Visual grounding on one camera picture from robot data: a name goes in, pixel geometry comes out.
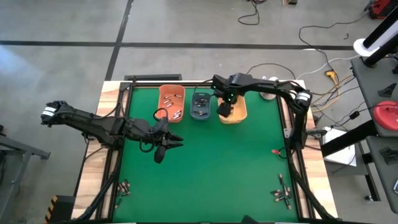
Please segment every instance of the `black floor line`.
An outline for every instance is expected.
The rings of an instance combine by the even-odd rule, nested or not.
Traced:
[[[105,75],[105,81],[110,81],[112,79],[114,66],[116,65],[116,61],[118,59],[120,46],[123,40],[124,32],[126,31],[127,22],[129,20],[130,10],[132,6],[132,2],[134,0],[128,0],[126,9],[124,10],[124,15],[122,19],[122,23],[120,24],[120,29],[118,33],[118,37],[116,38],[116,43],[112,52],[111,60],[109,61],[108,69]]]
[[[126,26],[119,31],[124,34]],[[0,45],[20,46],[67,46],[67,47],[116,47],[118,42],[74,42],[74,41],[24,41],[0,40]],[[193,49],[268,49],[268,50],[305,50],[307,45],[286,44],[211,44],[211,43],[147,43],[147,42],[120,42],[120,47],[141,48],[193,48]],[[350,45],[314,45],[320,50],[354,50]]]
[[[115,42],[76,42],[76,41],[24,41],[0,40],[0,45],[51,46],[51,47],[114,47]]]
[[[268,50],[305,50],[311,49],[307,45],[285,44],[207,44],[207,43],[147,43],[123,42],[121,47],[142,48],[193,48],[193,49],[268,49]],[[354,50],[350,45],[313,45],[319,50]]]

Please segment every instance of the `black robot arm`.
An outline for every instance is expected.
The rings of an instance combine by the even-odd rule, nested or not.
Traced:
[[[182,146],[179,141],[183,139],[169,131],[167,116],[156,119],[155,125],[151,126],[144,119],[102,117],[75,109],[65,101],[54,101],[47,103],[40,117],[43,125],[51,127],[55,124],[66,124],[81,131],[85,136],[94,136],[99,143],[107,147],[121,146],[124,137],[140,142],[140,150],[143,152],[150,152],[157,146],[154,158],[156,163],[163,161],[166,150]],[[143,149],[143,143],[150,144],[150,148]]]
[[[295,115],[294,125],[288,138],[288,147],[293,150],[304,148],[307,139],[305,130],[307,112],[312,99],[312,94],[308,90],[292,81],[260,80],[243,73],[231,75],[229,78],[214,75],[212,81],[211,88],[214,89],[215,96],[224,101],[219,105],[217,113],[224,117],[231,114],[238,96],[244,96],[247,91],[271,93],[283,97]]]

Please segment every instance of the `wooden table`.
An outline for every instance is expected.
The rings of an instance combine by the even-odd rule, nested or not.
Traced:
[[[296,81],[300,85],[304,86],[304,82],[299,80]],[[109,113],[115,106],[118,100],[119,86],[121,81],[107,81],[104,82],[101,97],[99,99],[98,107],[96,110],[96,114],[100,116],[104,116]],[[124,108],[126,107],[126,99],[123,100]],[[287,112],[287,105],[283,103],[284,107],[284,116],[286,120],[287,128],[291,128],[291,124],[289,121],[289,114]],[[315,124],[313,122],[312,112],[308,112],[307,116],[307,129],[314,129]],[[308,138],[306,145],[320,148],[319,142],[315,139]],[[86,155],[91,154],[93,151],[100,148],[100,144],[98,141],[90,141],[88,145],[88,149]],[[72,212],[72,218],[79,217],[87,208],[87,206],[93,201],[96,194],[100,191],[101,180],[104,172],[104,165],[107,156],[107,149],[103,149],[93,156],[91,156],[87,161],[83,164],[83,169],[81,172],[80,179],[77,182],[78,190],[76,193],[75,206]],[[116,162],[116,154],[118,152],[113,152],[113,161],[111,163],[111,170],[114,167],[114,163]],[[333,200],[333,195],[331,192],[328,175],[326,173],[325,163],[323,161],[322,153],[319,150],[310,149],[308,147],[302,150],[303,159],[305,163],[305,169],[308,177],[308,184],[310,186],[311,191],[314,193],[319,202],[324,206],[324,208],[334,217],[337,217],[337,211],[335,207],[335,202]],[[297,170],[299,171],[299,167],[297,164],[297,154],[294,154],[294,161]],[[300,203],[302,205],[303,217],[308,216],[307,209],[307,201],[304,193],[301,191],[300,187],[298,187]],[[102,217],[107,217],[109,201],[110,201],[110,190],[107,192],[104,199],[104,206]]]

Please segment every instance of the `orange container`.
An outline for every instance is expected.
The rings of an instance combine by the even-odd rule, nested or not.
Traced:
[[[157,108],[165,108],[169,114],[170,123],[178,123],[184,115],[185,88],[180,85],[162,85],[159,87],[159,103]],[[174,118],[174,113],[181,110],[181,116]],[[164,110],[156,113],[157,118],[166,116]]]
[[[218,98],[218,106],[224,102],[223,99]],[[248,111],[246,109],[246,102],[243,96],[238,96],[236,103],[233,105],[232,113],[227,117],[220,117],[220,121],[223,124],[238,124],[243,121],[248,116]]]

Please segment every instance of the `concrete floor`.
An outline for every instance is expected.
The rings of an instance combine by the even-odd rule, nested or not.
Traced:
[[[2,0],[0,40],[114,42],[127,0]],[[367,0],[300,0],[296,6],[280,1],[259,5],[259,26],[244,26],[236,19],[252,12],[244,0],[135,0],[124,42],[195,42],[234,44],[302,44],[299,28],[353,21],[363,14]],[[311,44],[352,45],[366,37],[380,21],[361,21],[329,30],[309,29],[302,37]],[[66,126],[40,125],[45,103],[67,100],[71,105],[95,111],[112,47],[39,47],[0,45],[0,124],[10,138],[51,151],[51,158],[33,158],[15,202],[14,220],[41,223],[53,195],[72,195],[80,171],[85,143],[78,131]],[[348,58],[353,51],[326,51],[329,58]],[[259,63],[280,63],[296,76],[325,63],[311,50],[238,49],[140,49],[123,47],[112,80],[125,75],[181,73],[184,80],[203,80],[217,73],[228,76],[246,72]],[[339,76],[350,75],[349,61],[332,62]],[[259,67],[255,77],[291,78],[279,67]],[[323,71],[303,76],[307,88],[325,92],[333,85]],[[357,86],[352,81],[343,89]],[[359,90],[342,96],[325,110],[339,120],[363,101]],[[346,125],[354,128],[368,114]],[[319,127],[331,125],[326,118]],[[376,171],[382,201],[366,203],[369,194],[364,177],[330,177],[339,217],[347,221],[397,223],[386,201]]]

